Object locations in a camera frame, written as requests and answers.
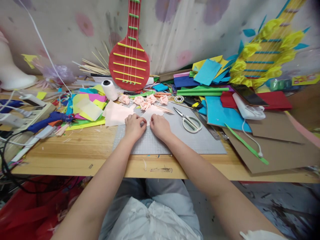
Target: white-handled scissors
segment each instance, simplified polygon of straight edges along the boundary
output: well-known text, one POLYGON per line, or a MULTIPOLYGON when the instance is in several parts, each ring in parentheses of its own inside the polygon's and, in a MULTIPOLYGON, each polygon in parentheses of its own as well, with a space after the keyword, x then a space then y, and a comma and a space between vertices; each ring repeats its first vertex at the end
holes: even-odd
POLYGON ((185 130, 187 130, 190 133, 196 133, 196 132, 199 132, 201 130, 202 123, 200 122, 199 119, 194 118, 194 117, 190 117, 190 116, 186 116, 182 112, 180 112, 178 109, 176 109, 175 107, 173 107, 173 108, 182 117, 182 125, 183 125, 185 130))

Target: leg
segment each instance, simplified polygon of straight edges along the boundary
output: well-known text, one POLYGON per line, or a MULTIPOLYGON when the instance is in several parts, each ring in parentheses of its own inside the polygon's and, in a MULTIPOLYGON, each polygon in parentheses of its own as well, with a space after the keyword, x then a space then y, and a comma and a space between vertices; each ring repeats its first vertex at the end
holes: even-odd
POLYGON ((103 220, 99 240, 108 239, 111 229, 130 197, 138 200, 145 198, 145 192, 139 178, 123 178, 117 194, 103 220))
POLYGON ((156 202, 171 208, 192 230, 203 239, 193 203, 181 179, 146 179, 147 194, 156 202))

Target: floor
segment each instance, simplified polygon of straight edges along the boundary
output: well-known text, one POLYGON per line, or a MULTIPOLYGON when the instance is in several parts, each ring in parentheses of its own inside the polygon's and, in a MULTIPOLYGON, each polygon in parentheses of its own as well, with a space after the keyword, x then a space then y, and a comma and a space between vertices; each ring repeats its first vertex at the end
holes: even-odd
MULTIPOLYGON (((255 204, 255 206, 288 239, 307 239, 312 221, 320 205, 320 184, 254 183, 233 184, 255 204)), ((204 240, 228 239, 206 197, 185 180, 185 185, 198 215, 204 240)))

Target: extension cord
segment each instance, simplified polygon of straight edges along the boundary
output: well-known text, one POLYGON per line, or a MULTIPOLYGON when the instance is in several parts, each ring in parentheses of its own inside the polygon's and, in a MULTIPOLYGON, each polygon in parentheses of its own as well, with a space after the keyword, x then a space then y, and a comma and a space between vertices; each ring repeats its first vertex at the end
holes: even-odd
MULTIPOLYGON (((52 113, 55 109, 56 107, 49 102, 46 103, 46 105, 43 107, 34 107, 32 110, 30 110, 32 114, 29 117, 24 118, 26 122, 20 128, 14 129, 12 134, 16 134, 23 130, 26 130, 32 124, 35 124, 48 118, 49 114, 52 113)), ((34 133, 32 132, 24 132, 17 135, 16 137, 13 137, 10 141, 25 144, 33 135, 34 133)), ((4 142, 0 142, 0 147, 4 147, 4 142)), ((23 147, 24 146, 8 143, 6 147, 6 152, 4 153, 6 162, 10 162, 23 147)))

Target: red paper guitar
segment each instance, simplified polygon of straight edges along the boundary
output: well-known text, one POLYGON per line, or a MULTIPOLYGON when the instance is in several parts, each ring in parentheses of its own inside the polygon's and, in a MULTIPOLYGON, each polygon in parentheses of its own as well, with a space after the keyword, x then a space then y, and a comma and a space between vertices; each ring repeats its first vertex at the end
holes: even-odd
POLYGON ((150 75, 149 58, 138 40, 141 0, 129 0, 126 37, 109 56, 109 70, 115 83, 129 91, 142 89, 150 75))

